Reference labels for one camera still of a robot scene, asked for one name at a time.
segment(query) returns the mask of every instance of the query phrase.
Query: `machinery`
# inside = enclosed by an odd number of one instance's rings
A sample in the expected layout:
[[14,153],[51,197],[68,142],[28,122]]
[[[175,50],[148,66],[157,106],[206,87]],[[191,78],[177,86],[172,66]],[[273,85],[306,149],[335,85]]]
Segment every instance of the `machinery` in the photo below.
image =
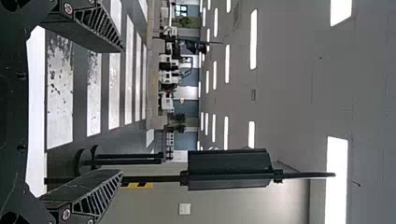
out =
[[164,26],[163,30],[160,32],[160,37],[176,38],[177,37],[177,27],[176,26]]
[[174,113],[175,107],[172,99],[172,93],[160,91],[161,110],[167,113]]
[[26,41],[41,25],[96,52],[122,52],[120,34],[101,1],[0,1],[0,223],[100,221],[122,172],[100,170],[37,199],[25,183],[28,155]]
[[178,84],[182,77],[180,75],[180,71],[160,71],[158,72],[158,79],[161,84]]
[[160,54],[160,70],[175,71],[178,70],[179,61],[173,59],[170,54]]

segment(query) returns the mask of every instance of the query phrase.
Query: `white floor stripe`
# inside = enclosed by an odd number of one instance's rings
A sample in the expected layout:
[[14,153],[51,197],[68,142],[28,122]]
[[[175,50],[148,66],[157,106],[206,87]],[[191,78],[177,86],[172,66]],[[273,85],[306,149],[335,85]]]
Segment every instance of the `white floor stripe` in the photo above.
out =
[[43,179],[47,176],[47,154],[44,153],[44,97],[46,33],[36,27],[27,41],[29,63],[29,150],[26,183],[38,197],[47,192]]

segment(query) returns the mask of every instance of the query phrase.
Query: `rectangular skylight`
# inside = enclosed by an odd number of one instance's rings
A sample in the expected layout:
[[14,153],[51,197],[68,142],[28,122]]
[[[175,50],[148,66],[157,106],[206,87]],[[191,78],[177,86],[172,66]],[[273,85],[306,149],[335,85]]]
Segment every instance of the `rectangular skylight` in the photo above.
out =
[[206,93],[209,93],[209,70],[206,71]]
[[201,131],[204,130],[204,112],[201,112]]
[[213,90],[218,87],[218,62],[213,62]]
[[224,118],[224,150],[228,150],[228,117]]
[[218,27],[218,22],[219,22],[219,9],[215,8],[215,18],[213,19],[213,36],[214,37],[218,37],[218,31],[219,31],[219,27]]
[[201,98],[201,81],[198,82],[198,98]]
[[256,134],[256,124],[254,121],[248,123],[248,146],[254,148],[254,140]]
[[352,0],[332,0],[330,25],[334,26],[352,16]]
[[212,116],[212,142],[216,142],[216,115]]
[[207,28],[207,32],[206,32],[206,41],[210,42],[210,28]]
[[327,172],[336,177],[326,180],[325,224],[347,223],[347,154],[347,140],[327,138]]
[[201,68],[202,67],[202,53],[201,51],[198,54],[198,67]]
[[227,2],[226,2],[226,10],[227,10],[227,13],[230,13],[231,12],[231,0],[226,0]]
[[202,26],[206,27],[206,8],[205,7],[202,11]]
[[250,69],[257,67],[257,9],[250,16]]
[[209,134],[209,114],[205,114],[205,135],[208,136]]
[[230,82],[230,45],[225,47],[225,83]]

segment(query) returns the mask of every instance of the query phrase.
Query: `wall outlet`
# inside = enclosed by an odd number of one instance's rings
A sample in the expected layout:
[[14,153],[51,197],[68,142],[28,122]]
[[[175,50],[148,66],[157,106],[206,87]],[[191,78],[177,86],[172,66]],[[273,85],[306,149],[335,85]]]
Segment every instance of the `wall outlet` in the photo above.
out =
[[190,203],[180,203],[178,205],[178,214],[181,216],[188,216],[191,214],[191,204]]

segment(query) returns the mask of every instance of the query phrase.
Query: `concrete floor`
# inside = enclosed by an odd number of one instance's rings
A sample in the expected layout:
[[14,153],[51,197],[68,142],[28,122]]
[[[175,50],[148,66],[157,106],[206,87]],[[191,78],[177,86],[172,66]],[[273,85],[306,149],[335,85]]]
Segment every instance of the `concrete floor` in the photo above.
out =
[[[98,153],[155,151],[158,134],[146,129],[148,24],[142,3],[104,1],[127,43],[122,54],[97,54],[43,29],[31,38],[34,104],[30,108],[28,166],[35,171],[28,172],[26,179],[35,195],[47,191],[42,184],[45,176],[74,175],[80,148],[99,145]],[[41,57],[35,54],[39,51],[47,59],[38,62]],[[47,76],[42,77],[46,67]],[[46,89],[42,86],[45,80]]]

